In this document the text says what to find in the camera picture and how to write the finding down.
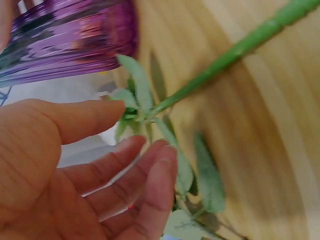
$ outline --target finger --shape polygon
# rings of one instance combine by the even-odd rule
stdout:
[[[16,19],[21,15],[21,11],[18,4],[12,4],[12,12],[13,12],[13,19]]]
[[[152,167],[144,196],[144,202],[133,224],[121,232],[115,240],[158,240],[163,234],[174,202],[176,161],[162,158]]]
[[[173,164],[171,176],[172,176],[172,179],[176,179],[177,151],[170,146],[164,147],[158,153],[158,155],[156,157],[156,161],[161,160],[161,159],[165,159],[165,158],[171,160],[171,162]],[[106,238],[107,239],[114,239],[121,232],[123,232],[125,229],[127,229],[131,224],[133,224],[138,213],[140,212],[141,206],[143,205],[144,201],[145,201],[145,196],[143,194],[134,203],[133,208],[128,209],[127,211],[125,211],[121,214],[118,214],[116,216],[113,216],[113,217],[101,222],[101,225],[102,225],[102,228],[105,232]]]
[[[36,111],[39,116],[49,119],[52,127],[58,131],[61,143],[71,144],[114,126],[123,115],[125,105],[123,101],[92,100],[57,104],[28,99],[12,104],[7,111],[28,110]]]
[[[164,140],[156,141],[120,179],[85,197],[101,220],[117,214],[136,201],[158,152],[166,145],[168,143]]]
[[[12,0],[1,0],[0,7],[0,54],[6,48],[11,33],[11,24],[13,20]]]
[[[96,161],[60,169],[73,183],[76,191],[83,195],[103,187],[125,169],[137,157],[145,143],[144,136],[132,136],[122,141],[115,152]]]

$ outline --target fingernail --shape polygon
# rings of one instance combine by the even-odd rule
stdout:
[[[162,164],[163,166],[165,166],[167,168],[168,171],[171,171],[171,167],[172,167],[172,162],[169,158],[161,158],[158,161],[159,164]]]

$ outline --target purple vase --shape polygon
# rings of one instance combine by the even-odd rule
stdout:
[[[136,45],[130,0],[45,0],[13,22],[0,88],[112,70]]]

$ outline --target leaf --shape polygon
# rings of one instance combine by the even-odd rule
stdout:
[[[165,125],[168,127],[168,129],[170,130],[170,132],[174,135],[174,137],[177,137],[175,130],[174,130],[174,126],[169,118],[168,115],[164,115],[162,118],[163,122],[165,123]]]
[[[120,121],[117,123],[117,127],[115,130],[115,141],[119,143],[121,136],[124,134],[127,128],[127,121],[122,117]]]
[[[110,98],[112,100],[121,100],[124,101],[124,105],[126,108],[139,109],[137,105],[135,96],[127,89],[117,89],[111,95]]]
[[[194,196],[198,195],[198,183],[197,183],[197,178],[196,177],[193,179],[192,185],[191,185],[191,187],[189,189],[189,193],[191,193]]]
[[[141,134],[141,130],[140,130],[140,123],[133,120],[133,119],[129,119],[127,120],[127,125],[132,129],[132,132],[134,135],[140,135]]]
[[[200,240],[203,231],[197,226],[188,214],[180,209],[172,212],[164,228],[164,234],[176,239]]]
[[[135,83],[135,95],[139,106],[143,112],[148,111],[153,106],[153,98],[150,93],[149,82],[142,66],[134,58],[121,54],[116,55],[118,61],[132,75]]]
[[[221,213],[225,210],[225,193],[214,159],[202,136],[194,136],[194,148],[198,168],[198,190],[204,209],[209,213]]]
[[[128,79],[128,86],[126,89],[128,89],[134,96],[136,96],[136,85],[132,77]]]
[[[154,54],[151,56],[151,77],[159,101],[162,102],[167,98],[167,90],[164,83],[164,75]]]
[[[138,118],[138,116],[135,115],[135,114],[125,114],[123,117],[124,117],[124,119],[126,119],[126,120]]]
[[[152,143],[153,142],[153,131],[152,131],[152,123],[147,123],[145,124],[145,130],[146,130],[146,134],[148,136],[149,142]]]
[[[154,119],[155,123],[158,125],[160,131],[162,132],[164,138],[174,146],[178,151],[178,172],[176,178],[176,187],[183,200],[186,199],[186,192],[190,189],[194,174],[193,170],[187,160],[186,156],[181,150],[179,150],[178,142],[172,132],[169,130],[167,125],[159,118]]]

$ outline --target bamboo mat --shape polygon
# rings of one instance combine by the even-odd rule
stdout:
[[[138,58],[150,76],[156,58],[171,95],[287,1],[135,3]],[[122,69],[113,74],[124,86]],[[170,118],[193,163],[193,133],[205,132],[226,190],[222,222],[250,240],[320,238],[320,9],[176,104]]]

